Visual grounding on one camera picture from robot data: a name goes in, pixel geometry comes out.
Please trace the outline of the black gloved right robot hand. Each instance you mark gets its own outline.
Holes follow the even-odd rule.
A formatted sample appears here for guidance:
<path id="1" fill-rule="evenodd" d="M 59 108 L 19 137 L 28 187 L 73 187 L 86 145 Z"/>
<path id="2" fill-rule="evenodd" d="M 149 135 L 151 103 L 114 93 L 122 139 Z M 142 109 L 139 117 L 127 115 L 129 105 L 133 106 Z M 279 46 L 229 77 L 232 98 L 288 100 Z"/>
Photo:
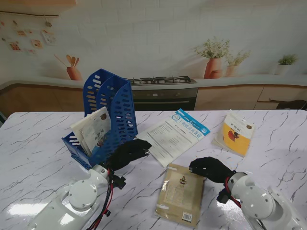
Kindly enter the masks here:
<path id="1" fill-rule="evenodd" d="M 213 157 L 197 158 L 189 165 L 190 172 L 208 178 L 214 183 L 224 184 L 236 171 L 230 170 L 221 161 Z"/>

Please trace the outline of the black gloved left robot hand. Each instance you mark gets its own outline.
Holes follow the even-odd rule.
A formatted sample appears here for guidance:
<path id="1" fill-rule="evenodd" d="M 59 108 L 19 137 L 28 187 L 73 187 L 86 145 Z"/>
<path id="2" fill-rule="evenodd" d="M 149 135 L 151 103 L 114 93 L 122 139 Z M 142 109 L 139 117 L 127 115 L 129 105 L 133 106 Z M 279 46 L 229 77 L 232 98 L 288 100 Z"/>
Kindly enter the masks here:
<path id="1" fill-rule="evenodd" d="M 114 151 L 114 153 L 106 161 L 107 169 L 117 171 L 127 166 L 131 161 L 145 157 L 149 154 L 152 145 L 141 139 L 127 141 Z"/>

